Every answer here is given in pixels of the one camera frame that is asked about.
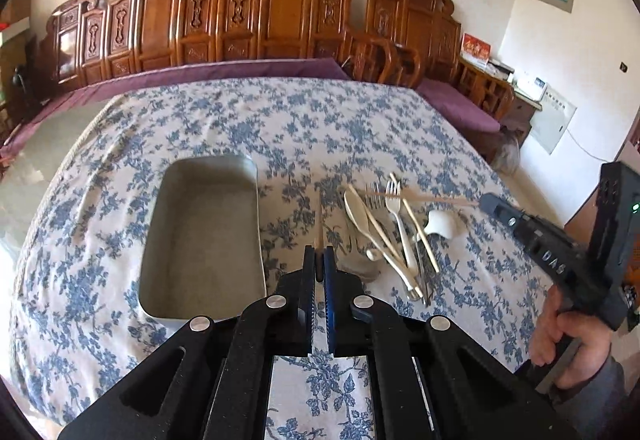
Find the white ceramic soup spoon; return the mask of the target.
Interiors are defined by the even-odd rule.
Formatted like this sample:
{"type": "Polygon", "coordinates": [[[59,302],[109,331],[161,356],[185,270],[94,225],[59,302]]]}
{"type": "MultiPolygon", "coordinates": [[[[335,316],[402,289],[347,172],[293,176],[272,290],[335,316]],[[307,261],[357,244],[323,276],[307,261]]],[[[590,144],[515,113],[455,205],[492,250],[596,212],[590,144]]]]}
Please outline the white ceramic soup spoon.
{"type": "Polygon", "coordinates": [[[432,209],[428,212],[423,231],[426,235],[438,235],[445,240],[452,240],[462,234],[464,226],[456,212],[432,209]]]}

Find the white plastic fork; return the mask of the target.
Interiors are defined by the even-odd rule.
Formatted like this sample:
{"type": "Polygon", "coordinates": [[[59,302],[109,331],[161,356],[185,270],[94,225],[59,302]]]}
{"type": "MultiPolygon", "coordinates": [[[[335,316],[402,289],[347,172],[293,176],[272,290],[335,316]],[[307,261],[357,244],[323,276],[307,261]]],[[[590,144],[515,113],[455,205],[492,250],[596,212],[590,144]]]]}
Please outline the white plastic fork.
{"type": "Polygon", "coordinates": [[[393,178],[391,178],[387,182],[386,193],[388,194],[388,197],[386,197],[385,199],[385,205],[387,210],[393,215],[393,217],[396,220],[396,226],[400,235],[400,241],[401,241],[402,250],[404,251],[406,265],[413,275],[418,275],[419,274],[418,260],[416,260],[416,255],[414,255],[413,247],[411,245],[404,222],[402,221],[402,218],[400,215],[400,210],[401,210],[401,199],[399,197],[400,188],[398,186],[398,182],[393,178]]]}

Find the steel spoon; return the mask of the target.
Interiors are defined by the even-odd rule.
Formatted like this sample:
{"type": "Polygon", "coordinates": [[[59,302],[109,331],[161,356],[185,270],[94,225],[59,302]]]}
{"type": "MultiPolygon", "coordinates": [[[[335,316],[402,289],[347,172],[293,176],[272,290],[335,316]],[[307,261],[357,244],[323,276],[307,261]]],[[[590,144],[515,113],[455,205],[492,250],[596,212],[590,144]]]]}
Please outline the steel spoon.
{"type": "Polygon", "coordinates": [[[359,252],[356,233],[349,219],[345,220],[345,225],[348,239],[346,240],[347,252],[342,259],[343,269],[357,275],[363,283],[371,283],[380,274],[378,265],[359,252]]]}

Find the steel fork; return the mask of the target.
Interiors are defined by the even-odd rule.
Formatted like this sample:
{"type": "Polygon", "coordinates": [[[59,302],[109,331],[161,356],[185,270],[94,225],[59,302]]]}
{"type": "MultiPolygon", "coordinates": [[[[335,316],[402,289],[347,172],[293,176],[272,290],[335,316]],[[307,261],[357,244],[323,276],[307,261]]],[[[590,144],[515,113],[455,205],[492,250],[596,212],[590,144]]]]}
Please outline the steel fork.
{"type": "MultiPolygon", "coordinates": [[[[383,187],[378,181],[375,181],[367,185],[366,191],[383,192],[383,187]]],[[[393,215],[387,210],[384,197],[367,197],[365,195],[364,198],[366,199],[367,207],[370,208],[370,211],[372,212],[375,223],[378,225],[376,230],[379,234],[381,234],[381,238],[385,243],[385,246],[410,273],[409,278],[413,282],[414,287],[413,289],[408,290],[409,298],[412,301],[425,301],[424,293],[419,279],[420,271],[419,275],[413,275],[408,269],[404,251],[402,249],[398,249],[398,242],[396,240],[394,231],[388,227],[388,225],[392,221],[396,223],[396,220],[393,215]]]]}

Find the blue floral tablecloth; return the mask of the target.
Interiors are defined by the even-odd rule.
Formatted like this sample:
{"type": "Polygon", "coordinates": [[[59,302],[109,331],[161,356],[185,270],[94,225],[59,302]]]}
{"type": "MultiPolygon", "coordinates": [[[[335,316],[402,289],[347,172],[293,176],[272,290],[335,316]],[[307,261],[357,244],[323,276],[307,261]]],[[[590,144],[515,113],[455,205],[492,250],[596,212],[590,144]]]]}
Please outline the blue floral tablecloth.
{"type": "MultiPolygon", "coordinates": [[[[343,191],[388,174],[435,197],[513,201],[498,175],[411,90],[312,78],[243,78],[118,96],[67,152],[16,266],[12,382],[64,426],[170,336],[137,302],[143,242],[167,167],[239,154],[258,169],[269,290],[300,267],[318,207],[326,242],[346,252],[343,191]]],[[[528,357],[549,282],[506,231],[459,209],[462,235],[430,239],[439,267],[425,307],[385,265],[367,292],[401,316],[444,315],[509,370],[528,357]]],[[[266,439],[372,439],[367,361],[276,358],[266,439]]]]}

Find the wooden side bench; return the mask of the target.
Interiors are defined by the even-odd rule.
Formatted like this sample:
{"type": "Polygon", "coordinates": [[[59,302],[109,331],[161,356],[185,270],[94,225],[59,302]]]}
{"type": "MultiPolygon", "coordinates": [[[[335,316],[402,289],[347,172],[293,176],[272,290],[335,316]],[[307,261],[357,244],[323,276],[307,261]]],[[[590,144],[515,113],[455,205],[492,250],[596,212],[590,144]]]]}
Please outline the wooden side bench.
{"type": "Polygon", "coordinates": [[[506,117],[515,99],[513,87],[508,82],[463,58],[458,59],[452,86],[498,122],[506,117]]]}

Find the grey metal tray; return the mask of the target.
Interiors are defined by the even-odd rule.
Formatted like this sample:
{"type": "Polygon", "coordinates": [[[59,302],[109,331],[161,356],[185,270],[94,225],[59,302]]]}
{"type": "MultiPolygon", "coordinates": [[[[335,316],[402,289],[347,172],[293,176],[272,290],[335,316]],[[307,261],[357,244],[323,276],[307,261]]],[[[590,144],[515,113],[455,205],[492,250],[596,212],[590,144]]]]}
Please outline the grey metal tray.
{"type": "Polygon", "coordinates": [[[245,155],[191,157],[166,169],[141,261],[147,315],[218,321],[267,296],[257,180],[245,155]]]}

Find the purple side cushion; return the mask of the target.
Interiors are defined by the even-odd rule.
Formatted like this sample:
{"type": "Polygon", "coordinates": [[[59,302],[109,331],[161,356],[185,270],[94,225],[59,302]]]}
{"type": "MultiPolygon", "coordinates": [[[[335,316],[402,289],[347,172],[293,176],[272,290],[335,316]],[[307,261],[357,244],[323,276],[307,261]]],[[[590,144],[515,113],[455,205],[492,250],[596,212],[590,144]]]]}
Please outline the purple side cushion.
{"type": "Polygon", "coordinates": [[[452,126],[462,131],[497,134],[500,123],[450,84],[423,78],[416,92],[438,111],[452,126]]]}

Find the red card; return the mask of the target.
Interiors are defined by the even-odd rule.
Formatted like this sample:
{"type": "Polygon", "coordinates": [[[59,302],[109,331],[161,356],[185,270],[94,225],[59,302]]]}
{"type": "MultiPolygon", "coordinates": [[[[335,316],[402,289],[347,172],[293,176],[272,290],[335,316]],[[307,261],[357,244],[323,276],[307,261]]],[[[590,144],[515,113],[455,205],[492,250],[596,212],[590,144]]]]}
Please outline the red card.
{"type": "Polygon", "coordinates": [[[463,59],[474,62],[479,66],[486,66],[490,54],[491,44],[468,32],[463,33],[460,50],[460,55],[463,59]]]}

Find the purple bench cushion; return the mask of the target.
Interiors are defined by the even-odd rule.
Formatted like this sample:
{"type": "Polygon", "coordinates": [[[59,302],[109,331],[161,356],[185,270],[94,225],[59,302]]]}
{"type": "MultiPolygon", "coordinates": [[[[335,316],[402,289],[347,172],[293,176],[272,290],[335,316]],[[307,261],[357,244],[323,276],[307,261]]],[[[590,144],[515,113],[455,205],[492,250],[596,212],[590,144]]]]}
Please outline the purple bench cushion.
{"type": "Polygon", "coordinates": [[[8,162],[15,159],[38,127],[53,114],[70,111],[70,109],[80,108],[87,104],[95,104],[140,88],[216,81],[225,78],[350,80],[346,72],[332,58],[242,60],[187,64],[186,66],[112,78],[78,88],[50,101],[35,119],[23,124],[15,136],[6,145],[2,145],[1,161],[8,162]]]}

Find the carved wooden bench backrest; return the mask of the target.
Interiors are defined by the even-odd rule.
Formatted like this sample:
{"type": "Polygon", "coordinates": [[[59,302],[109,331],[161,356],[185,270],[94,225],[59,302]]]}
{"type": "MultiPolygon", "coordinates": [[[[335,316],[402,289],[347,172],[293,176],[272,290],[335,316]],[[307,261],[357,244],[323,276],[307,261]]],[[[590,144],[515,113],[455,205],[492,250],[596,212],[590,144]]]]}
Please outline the carved wooden bench backrest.
{"type": "Polygon", "coordinates": [[[416,49],[423,78],[454,75],[461,29],[452,0],[367,0],[362,30],[352,26],[351,13],[352,0],[68,0],[48,20],[35,73],[63,93],[187,64],[311,58],[340,64],[350,29],[416,49]]]}

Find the cardboard boxes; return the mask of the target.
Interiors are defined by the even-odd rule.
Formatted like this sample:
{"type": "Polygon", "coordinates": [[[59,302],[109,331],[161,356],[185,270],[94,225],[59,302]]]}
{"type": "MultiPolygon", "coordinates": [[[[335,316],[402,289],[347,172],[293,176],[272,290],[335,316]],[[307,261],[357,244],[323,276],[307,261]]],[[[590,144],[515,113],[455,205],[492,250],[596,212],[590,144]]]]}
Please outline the cardboard boxes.
{"type": "Polygon", "coordinates": [[[1,11],[1,46],[30,29],[32,0],[9,0],[1,11]]]}

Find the white wall panel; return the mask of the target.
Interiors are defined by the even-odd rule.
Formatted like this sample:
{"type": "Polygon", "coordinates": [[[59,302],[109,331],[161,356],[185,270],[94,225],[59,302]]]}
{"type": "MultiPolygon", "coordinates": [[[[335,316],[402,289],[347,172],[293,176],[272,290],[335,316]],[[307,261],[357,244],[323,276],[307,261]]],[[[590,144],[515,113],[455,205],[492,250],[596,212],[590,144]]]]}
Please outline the white wall panel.
{"type": "Polygon", "coordinates": [[[573,119],[576,107],[552,88],[542,95],[540,105],[541,109],[530,120],[530,134],[544,151],[551,154],[573,119]]]}

